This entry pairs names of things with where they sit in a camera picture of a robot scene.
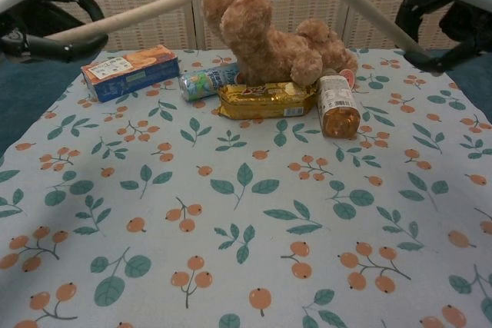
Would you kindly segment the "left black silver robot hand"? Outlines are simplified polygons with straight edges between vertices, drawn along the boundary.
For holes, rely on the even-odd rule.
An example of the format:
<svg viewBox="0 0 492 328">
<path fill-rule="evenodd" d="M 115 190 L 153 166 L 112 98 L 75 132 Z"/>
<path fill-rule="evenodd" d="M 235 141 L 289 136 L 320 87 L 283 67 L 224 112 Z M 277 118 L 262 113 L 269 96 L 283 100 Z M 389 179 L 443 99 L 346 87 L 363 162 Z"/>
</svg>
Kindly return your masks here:
<svg viewBox="0 0 492 328">
<path fill-rule="evenodd" d="M 104 18 L 95 0 L 1 0 L 1 53 L 21 63 L 44 60 L 69 63 L 100 52 L 108 43 L 107 35 L 77 42 L 48 38 L 84 24 L 58 7 L 58 2 L 76 3 L 93 21 Z"/>
</svg>

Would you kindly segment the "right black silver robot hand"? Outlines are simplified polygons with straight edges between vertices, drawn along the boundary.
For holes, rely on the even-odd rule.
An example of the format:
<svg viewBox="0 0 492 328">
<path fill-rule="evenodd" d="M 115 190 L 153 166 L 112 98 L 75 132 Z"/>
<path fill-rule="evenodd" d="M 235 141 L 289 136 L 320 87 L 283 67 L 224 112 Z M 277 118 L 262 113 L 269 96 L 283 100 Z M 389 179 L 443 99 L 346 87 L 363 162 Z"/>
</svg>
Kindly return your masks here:
<svg viewBox="0 0 492 328">
<path fill-rule="evenodd" d="M 414 41 L 427 14 L 449 5 L 439 22 L 441 31 L 457 45 L 440 57 L 406 51 L 404 58 L 426 72 L 443 73 L 491 51 L 491 0 L 403 0 L 395 23 Z"/>
</svg>

